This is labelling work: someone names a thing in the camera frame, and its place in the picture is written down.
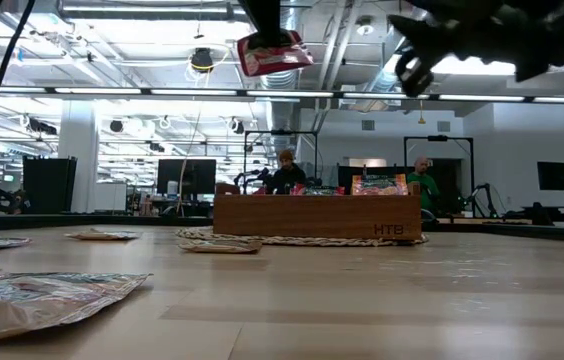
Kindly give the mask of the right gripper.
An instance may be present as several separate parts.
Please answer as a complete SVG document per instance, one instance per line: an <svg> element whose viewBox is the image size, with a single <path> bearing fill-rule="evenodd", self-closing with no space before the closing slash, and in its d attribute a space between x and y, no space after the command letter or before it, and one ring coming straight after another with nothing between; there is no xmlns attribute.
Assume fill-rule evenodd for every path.
<svg viewBox="0 0 564 360"><path fill-rule="evenodd" d="M547 16L552 0L411 0L422 19L390 15L413 46L395 66L402 90L416 98L431 85L433 67L450 54L508 62L525 81L551 66Z"/></svg>

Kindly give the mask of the orange peach tea packet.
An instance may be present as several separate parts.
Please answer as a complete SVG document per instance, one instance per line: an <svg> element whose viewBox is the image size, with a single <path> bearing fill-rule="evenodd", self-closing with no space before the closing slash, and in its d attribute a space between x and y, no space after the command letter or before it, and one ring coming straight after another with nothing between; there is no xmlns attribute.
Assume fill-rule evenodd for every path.
<svg viewBox="0 0 564 360"><path fill-rule="evenodd" d="M396 175L354 175L352 177L351 194L402 196L409 190L404 174Z"/></svg>

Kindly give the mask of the beige vanilla tea packet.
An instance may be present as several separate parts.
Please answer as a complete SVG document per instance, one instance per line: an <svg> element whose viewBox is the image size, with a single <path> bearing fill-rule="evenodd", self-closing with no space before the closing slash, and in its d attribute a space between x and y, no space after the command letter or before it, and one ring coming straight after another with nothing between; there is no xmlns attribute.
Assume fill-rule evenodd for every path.
<svg viewBox="0 0 564 360"><path fill-rule="evenodd" d="M193 253L255 254L262 246L260 241L252 240L191 240L180 244L179 248Z"/></svg>
<svg viewBox="0 0 564 360"><path fill-rule="evenodd" d="M0 340L92 317L126 298L147 274L0 270Z"/></svg>
<svg viewBox="0 0 564 360"><path fill-rule="evenodd" d="M100 231L90 229L88 231L67 233L65 237L80 241L130 241L140 238L141 234L128 231Z"/></svg>

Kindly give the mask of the wooden three-compartment tea box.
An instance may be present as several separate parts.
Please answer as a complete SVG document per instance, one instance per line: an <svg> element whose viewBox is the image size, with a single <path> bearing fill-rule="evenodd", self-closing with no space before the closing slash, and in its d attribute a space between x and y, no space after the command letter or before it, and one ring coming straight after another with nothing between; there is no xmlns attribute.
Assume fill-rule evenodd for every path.
<svg viewBox="0 0 564 360"><path fill-rule="evenodd" d="M416 240L415 195L217 195L217 234L301 238Z"/></svg>

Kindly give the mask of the black round ceiling lamp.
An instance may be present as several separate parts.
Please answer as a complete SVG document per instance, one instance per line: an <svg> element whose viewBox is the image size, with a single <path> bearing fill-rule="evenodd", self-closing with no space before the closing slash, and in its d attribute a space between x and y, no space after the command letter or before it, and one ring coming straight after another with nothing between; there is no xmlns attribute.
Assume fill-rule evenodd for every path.
<svg viewBox="0 0 564 360"><path fill-rule="evenodd" d="M210 48L196 48L190 58L191 68L198 73L209 73L214 68Z"/></svg>

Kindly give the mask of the person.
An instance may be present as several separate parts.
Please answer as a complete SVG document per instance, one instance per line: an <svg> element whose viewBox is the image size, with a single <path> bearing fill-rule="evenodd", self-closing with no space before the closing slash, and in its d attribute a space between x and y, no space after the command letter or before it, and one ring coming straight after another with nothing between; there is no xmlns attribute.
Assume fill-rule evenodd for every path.
<svg viewBox="0 0 564 360"><path fill-rule="evenodd" d="M421 207L424 210L435 213L436 202L440 196L437 184L432 176L428 174L429 159L418 157L414 162L414 171L407 175L408 183L416 183L420 188Z"/></svg>
<svg viewBox="0 0 564 360"><path fill-rule="evenodd" d="M280 152L278 162L280 168L266 185L267 194L288 195L296 184L306 183L306 173L295 163L290 150Z"/></svg>

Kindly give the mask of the long LED light bar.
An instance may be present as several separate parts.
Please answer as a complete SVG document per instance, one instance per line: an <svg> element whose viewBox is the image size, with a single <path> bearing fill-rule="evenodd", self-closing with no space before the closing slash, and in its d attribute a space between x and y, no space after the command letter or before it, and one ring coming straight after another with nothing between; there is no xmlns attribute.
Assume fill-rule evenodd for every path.
<svg viewBox="0 0 564 360"><path fill-rule="evenodd" d="M0 89L3 96L69 97L82 96L94 99L117 99L139 97L163 98L263 98L273 99L336 99L336 100L417 100L434 102L492 102L564 105L562 96L508 96L508 95L462 95L423 94L408 97L401 93L371 93L343 91L296 91L296 90L244 90L211 88L105 88L105 87L26 87L6 86Z"/></svg>

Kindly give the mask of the round woven straw placemat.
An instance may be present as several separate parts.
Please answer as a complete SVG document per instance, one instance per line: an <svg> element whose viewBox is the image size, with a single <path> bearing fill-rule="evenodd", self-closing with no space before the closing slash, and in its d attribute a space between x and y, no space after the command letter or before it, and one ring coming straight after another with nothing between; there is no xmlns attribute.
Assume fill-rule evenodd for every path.
<svg viewBox="0 0 564 360"><path fill-rule="evenodd" d="M422 234L415 240L365 239L365 238L330 238L330 237L291 237L291 236L261 236L261 235L228 235L216 234L212 227L189 227L176 231L178 237L189 240L204 241L257 241L262 245L279 246L310 246L310 247L383 247L383 246L414 246L422 245L429 238Z"/></svg>

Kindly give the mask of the black tall cabinet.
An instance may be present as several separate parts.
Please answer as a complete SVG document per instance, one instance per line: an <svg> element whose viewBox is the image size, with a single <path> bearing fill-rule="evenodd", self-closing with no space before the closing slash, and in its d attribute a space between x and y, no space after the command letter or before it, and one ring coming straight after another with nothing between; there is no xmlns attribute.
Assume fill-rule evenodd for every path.
<svg viewBox="0 0 564 360"><path fill-rule="evenodd" d="M31 214L60 214L71 210L77 159L24 158L23 190Z"/></svg>

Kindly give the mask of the silver ventilation duct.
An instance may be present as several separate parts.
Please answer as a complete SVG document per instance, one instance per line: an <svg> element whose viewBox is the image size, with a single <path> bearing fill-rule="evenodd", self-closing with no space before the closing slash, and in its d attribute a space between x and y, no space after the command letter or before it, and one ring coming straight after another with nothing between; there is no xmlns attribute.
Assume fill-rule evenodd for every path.
<svg viewBox="0 0 564 360"><path fill-rule="evenodd" d="M296 90L298 70L283 71L261 77L264 90ZM271 131L298 131L300 128L300 103L297 99L271 100L266 105L267 126ZM294 148L295 135L272 135L271 144L276 152Z"/></svg>

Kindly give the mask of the black gantry frame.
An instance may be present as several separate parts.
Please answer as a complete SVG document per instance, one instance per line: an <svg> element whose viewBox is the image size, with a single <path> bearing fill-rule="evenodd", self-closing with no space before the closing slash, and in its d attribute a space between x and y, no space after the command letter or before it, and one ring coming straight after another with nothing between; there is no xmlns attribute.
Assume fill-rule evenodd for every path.
<svg viewBox="0 0 564 360"><path fill-rule="evenodd" d="M297 138L298 136L301 136L301 135L311 135L314 140L317 139L317 134L315 132L308 132L308 131L292 131L292 130L284 130L284 129L275 129L275 130L269 130L269 131L248 130L244 135L244 139L245 139L244 153L247 153L247 147L251 145L251 142L249 141L249 137L252 134L257 134L258 136L268 135L270 138L273 138L273 139L275 139L276 137L291 139L291 138ZM295 160L294 152L289 147L285 147L285 148L282 148L281 150L277 151L276 152L276 155L277 155L276 161L277 161L278 168L275 171L269 171L268 173L266 173L264 170L261 170L259 172L256 180L261 181L262 186L256 191L257 195L276 195L276 194L267 194L266 193L266 185L272 179L274 173L280 168L280 165L279 165L279 162L278 162L278 155L283 150L290 150L293 153L295 163L300 167L300 165ZM306 173L306 183L304 184L305 186L307 186L309 184L309 179L310 179L310 177Z"/></svg>
<svg viewBox="0 0 564 360"><path fill-rule="evenodd" d="M403 146L403 160L402 160L402 168L406 172L407 167L409 166L408 162L408 155L411 150L408 149L408 142L410 140L423 140L427 142L448 142L452 141L459 147L460 141L467 142L469 148L466 152L469 155L469 171L470 171L470 194L473 192L473 188L475 187L475 157L474 157L474 140L472 137L454 137L454 136L446 136L446 135L428 135L428 136L405 136L402 140Z"/></svg>

